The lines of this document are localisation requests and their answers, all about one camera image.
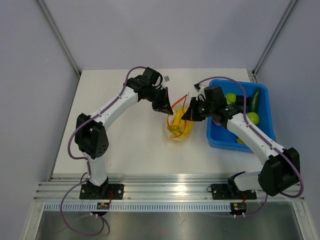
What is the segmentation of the yellow banana bunch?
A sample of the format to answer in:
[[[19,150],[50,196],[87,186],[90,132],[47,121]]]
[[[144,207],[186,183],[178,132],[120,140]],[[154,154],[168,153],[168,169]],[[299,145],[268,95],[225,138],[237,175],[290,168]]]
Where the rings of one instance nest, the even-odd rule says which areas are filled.
[[[186,141],[193,130],[194,122],[182,120],[187,107],[179,106],[173,111],[173,115],[168,115],[165,121],[166,137],[174,142]]]

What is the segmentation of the clear zip top bag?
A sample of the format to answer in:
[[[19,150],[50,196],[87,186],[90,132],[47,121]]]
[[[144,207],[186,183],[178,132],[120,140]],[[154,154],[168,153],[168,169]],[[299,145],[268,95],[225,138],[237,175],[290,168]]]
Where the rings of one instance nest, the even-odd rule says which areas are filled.
[[[183,95],[172,106],[173,115],[167,115],[164,132],[166,137],[173,142],[186,141],[193,130],[194,122],[182,120],[190,105],[190,93]]]

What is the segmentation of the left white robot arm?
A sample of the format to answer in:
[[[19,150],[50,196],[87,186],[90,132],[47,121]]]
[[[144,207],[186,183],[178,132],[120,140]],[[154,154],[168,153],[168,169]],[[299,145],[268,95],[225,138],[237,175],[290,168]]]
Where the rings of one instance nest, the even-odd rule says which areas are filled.
[[[143,73],[136,77],[126,76],[120,92],[96,112],[80,114],[76,129],[71,135],[81,159],[87,166],[87,178],[81,180],[81,200],[121,200],[124,185],[109,183],[105,169],[104,154],[109,148],[107,131],[127,109],[141,100],[151,102],[155,112],[172,115],[168,88],[163,86],[163,76],[150,67],[143,67]]]

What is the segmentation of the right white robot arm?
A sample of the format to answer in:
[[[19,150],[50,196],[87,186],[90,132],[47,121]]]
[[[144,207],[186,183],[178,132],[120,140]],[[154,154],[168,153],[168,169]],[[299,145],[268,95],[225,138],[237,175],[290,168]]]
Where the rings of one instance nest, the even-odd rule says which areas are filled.
[[[227,193],[239,198],[245,191],[260,190],[269,196],[284,195],[285,190],[302,184],[300,155],[269,138],[246,114],[246,107],[228,104],[219,85],[202,88],[203,97],[192,97],[182,116],[184,121],[202,122],[212,118],[240,138],[262,164],[258,172],[239,172],[227,180]]]

